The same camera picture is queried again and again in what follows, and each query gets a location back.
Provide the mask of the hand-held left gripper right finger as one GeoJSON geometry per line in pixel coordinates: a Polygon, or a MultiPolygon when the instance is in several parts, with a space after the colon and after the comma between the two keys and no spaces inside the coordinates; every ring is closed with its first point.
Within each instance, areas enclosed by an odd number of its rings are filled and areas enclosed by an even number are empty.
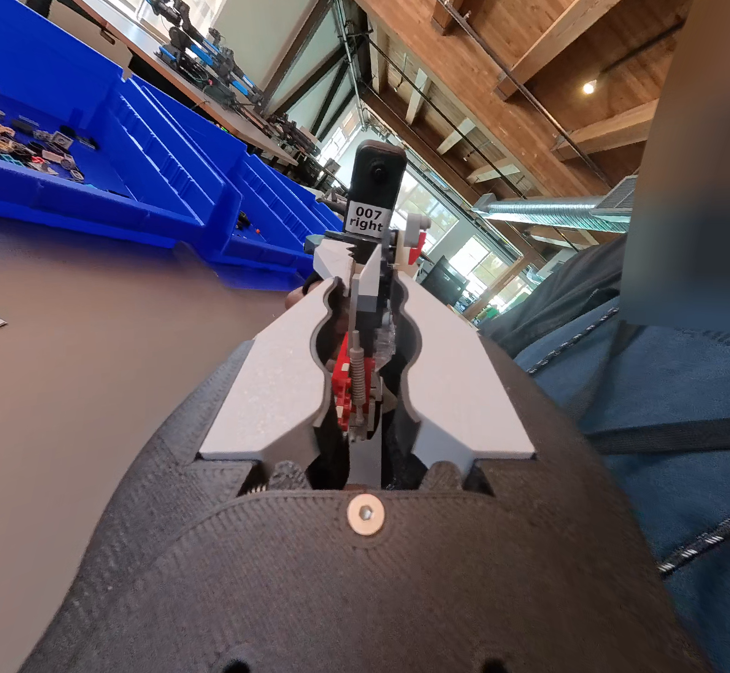
{"type": "Polygon", "coordinates": [[[398,275],[397,288],[398,339],[408,358],[399,387],[403,452],[425,468],[532,459],[535,447],[475,328],[409,276],[398,275]]]}

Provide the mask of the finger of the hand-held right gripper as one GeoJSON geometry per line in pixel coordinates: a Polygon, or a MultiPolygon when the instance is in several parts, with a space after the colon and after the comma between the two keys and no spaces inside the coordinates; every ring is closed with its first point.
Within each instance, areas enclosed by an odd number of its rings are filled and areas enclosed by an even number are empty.
{"type": "Polygon", "coordinates": [[[314,272],[322,281],[339,279],[342,285],[351,285],[355,272],[355,245],[325,237],[315,248],[313,255],[314,272]]]}

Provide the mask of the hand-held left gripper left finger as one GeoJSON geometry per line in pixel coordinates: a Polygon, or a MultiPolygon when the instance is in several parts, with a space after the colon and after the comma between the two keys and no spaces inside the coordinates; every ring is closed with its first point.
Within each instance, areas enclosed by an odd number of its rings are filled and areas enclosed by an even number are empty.
{"type": "Polygon", "coordinates": [[[316,339],[332,317],[328,278],[254,339],[199,453],[206,460],[312,463],[332,398],[316,339]]]}

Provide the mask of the toy brick model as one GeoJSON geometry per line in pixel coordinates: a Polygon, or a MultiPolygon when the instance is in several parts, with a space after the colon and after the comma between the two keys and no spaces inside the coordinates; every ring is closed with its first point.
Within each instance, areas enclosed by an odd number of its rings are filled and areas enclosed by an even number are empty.
{"type": "Polygon", "coordinates": [[[332,369],[336,419],[349,442],[375,434],[384,391],[380,371],[395,353],[393,279],[400,271],[416,275],[431,223],[422,214],[408,214],[404,229],[392,229],[393,248],[378,240],[334,239],[355,245],[355,272],[351,285],[343,285],[348,329],[332,369]]]}

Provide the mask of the blue plastic bin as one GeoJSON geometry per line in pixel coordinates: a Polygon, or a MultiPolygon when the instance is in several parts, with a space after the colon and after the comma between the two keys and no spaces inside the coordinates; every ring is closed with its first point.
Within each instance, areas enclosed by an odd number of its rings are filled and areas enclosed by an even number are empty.
{"type": "Polygon", "coordinates": [[[82,173],[54,176],[2,161],[2,217],[222,261],[241,194],[122,68],[17,0],[1,0],[2,109],[75,139],[82,173]]]}
{"type": "Polygon", "coordinates": [[[168,152],[160,173],[202,223],[191,245],[226,286],[285,291],[312,272],[305,240],[328,225],[259,157],[245,148],[214,157],[186,149],[168,152]],[[235,229],[239,211],[260,234],[235,229]]]}

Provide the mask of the black jacket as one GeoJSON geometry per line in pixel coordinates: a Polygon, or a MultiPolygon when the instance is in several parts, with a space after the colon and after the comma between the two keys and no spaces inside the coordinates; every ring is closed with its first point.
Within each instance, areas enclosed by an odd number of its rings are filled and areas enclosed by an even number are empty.
{"type": "Polygon", "coordinates": [[[620,294],[627,235],[572,256],[512,309],[478,326],[515,358],[549,333],[620,294]]]}

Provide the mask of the long pale table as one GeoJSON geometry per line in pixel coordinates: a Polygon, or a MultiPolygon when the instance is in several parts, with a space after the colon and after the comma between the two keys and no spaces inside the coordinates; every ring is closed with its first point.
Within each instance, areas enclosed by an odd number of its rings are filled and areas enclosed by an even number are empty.
{"type": "Polygon", "coordinates": [[[225,110],[219,103],[209,100],[200,90],[185,81],[176,71],[166,66],[156,55],[159,41],[136,22],[124,15],[105,0],[72,0],[91,16],[97,24],[122,40],[130,51],[140,57],[148,66],[153,67],[160,76],[171,83],[179,92],[190,98],[201,111],[215,122],[228,129],[253,147],[260,148],[282,163],[296,166],[297,161],[280,148],[260,128],[235,112],[225,110]]]}

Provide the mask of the pile of small pale bricks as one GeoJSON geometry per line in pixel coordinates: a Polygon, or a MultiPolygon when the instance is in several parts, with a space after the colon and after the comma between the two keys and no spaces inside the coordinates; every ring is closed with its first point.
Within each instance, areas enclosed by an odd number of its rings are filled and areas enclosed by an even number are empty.
{"type": "Polygon", "coordinates": [[[1,165],[73,183],[100,185],[109,161],[93,137],[53,117],[2,104],[1,165]]]}

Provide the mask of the black white speckled drawstring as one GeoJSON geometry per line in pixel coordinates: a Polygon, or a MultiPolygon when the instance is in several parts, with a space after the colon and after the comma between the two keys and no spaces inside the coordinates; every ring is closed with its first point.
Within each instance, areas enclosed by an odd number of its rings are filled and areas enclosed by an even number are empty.
{"type": "Polygon", "coordinates": [[[544,358],[537,361],[532,367],[526,369],[525,373],[533,376],[541,372],[547,365],[562,356],[566,351],[572,349],[576,344],[580,343],[586,337],[590,336],[599,327],[603,326],[606,322],[612,321],[614,317],[619,313],[619,311],[620,309],[618,306],[611,308],[598,320],[592,322],[578,334],[560,344],[556,349],[551,350],[544,358]]]}
{"type": "Polygon", "coordinates": [[[672,576],[679,569],[692,563],[717,546],[725,543],[729,538],[729,518],[722,520],[710,530],[699,534],[692,540],[681,544],[666,558],[655,565],[662,578],[672,576]]]}

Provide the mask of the silver ventilation duct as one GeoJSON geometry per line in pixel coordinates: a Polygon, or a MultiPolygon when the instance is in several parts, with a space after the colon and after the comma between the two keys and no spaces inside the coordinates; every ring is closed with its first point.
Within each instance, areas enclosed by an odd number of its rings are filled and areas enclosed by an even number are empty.
{"type": "Polygon", "coordinates": [[[636,180],[636,174],[626,176],[608,194],[593,197],[497,201],[494,195],[486,194],[471,211],[489,221],[626,233],[632,217],[636,180]]]}

